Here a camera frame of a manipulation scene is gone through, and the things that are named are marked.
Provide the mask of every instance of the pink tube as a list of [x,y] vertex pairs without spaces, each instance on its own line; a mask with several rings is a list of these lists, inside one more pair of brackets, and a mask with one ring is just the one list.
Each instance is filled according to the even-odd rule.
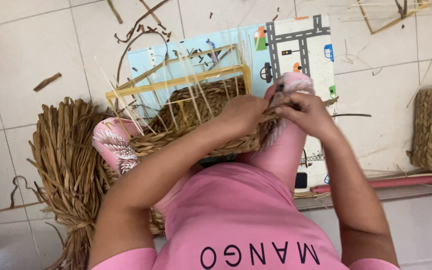
[[[432,183],[432,175],[401,177],[401,178],[369,181],[369,184],[371,185],[372,188],[423,185],[423,184],[429,184],[429,183]],[[311,191],[316,192],[316,193],[331,192],[331,186],[330,185],[320,185],[320,186],[311,188]]]

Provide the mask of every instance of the person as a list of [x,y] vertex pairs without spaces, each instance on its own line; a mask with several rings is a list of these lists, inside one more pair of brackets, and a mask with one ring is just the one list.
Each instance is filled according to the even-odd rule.
[[[302,93],[282,103],[300,110],[276,108],[285,128],[260,155],[243,154],[237,162],[207,169],[195,165],[212,150],[255,132],[268,98],[240,95],[217,117],[122,176],[99,212],[89,269],[398,269],[380,201],[324,103]],[[324,150],[341,258],[292,198],[306,134],[319,138]],[[159,254],[149,230],[154,205],[165,216],[167,243]]]

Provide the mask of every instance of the hand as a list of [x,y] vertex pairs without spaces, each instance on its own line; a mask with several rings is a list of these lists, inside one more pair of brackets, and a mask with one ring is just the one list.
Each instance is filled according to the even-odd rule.
[[301,111],[282,106],[276,108],[276,113],[300,126],[310,136],[320,139],[323,144],[341,134],[319,96],[295,93],[285,97],[283,103],[297,104]]
[[256,132],[269,101],[253,95],[239,95],[230,99],[223,111],[213,119],[231,139]]

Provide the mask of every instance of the pink pants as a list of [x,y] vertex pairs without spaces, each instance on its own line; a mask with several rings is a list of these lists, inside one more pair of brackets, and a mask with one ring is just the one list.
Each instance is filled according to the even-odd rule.
[[[276,85],[269,87],[264,98],[270,99],[275,90]],[[246,163],[271,172],[293,193],[296,174],[303,155],[306,133],[295,123],[286,119],[284,121],[286,128],[275,144],[268,147],[266,151],[258,156],[254,156],[254,152],[239,154],[236,162]],[[123,124],[131,135],[138,135],[132,121],[123,120]],[[120,175],[125,174],[138,163],[134,151],[129,147],[128,140],[129,137],[117,118],[106,119],[94,128],[94,147]],[[193,165],[170,192],[155,205],[156,209],[164,215],[166,206],[177,196],[184,184],[203,169],[199,164]]]

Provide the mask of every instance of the bird print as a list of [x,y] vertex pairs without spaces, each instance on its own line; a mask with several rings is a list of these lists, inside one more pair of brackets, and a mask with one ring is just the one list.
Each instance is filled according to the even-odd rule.
[[100,142],[117,156],[116,170],[119,175],[125,175],[129,170],[139,163],[135,151],[129,143],[121,136],[107,129],[95,131],[93,136],[93,146],[101,153],[95,141]]
[[[269,107],[273,108],[278,106],[285,97],[293,93],[314,95],[315,90],[312,79],[297,72],[284,73],[276,82],[276,91],[269,100]],[[281,136],[284,128],[286,128],[284,119],[275,119],[265,122],[261,126],[261,148],[255,155],[261,154],[266,151],[268,147],[272,146],[278,137]]]

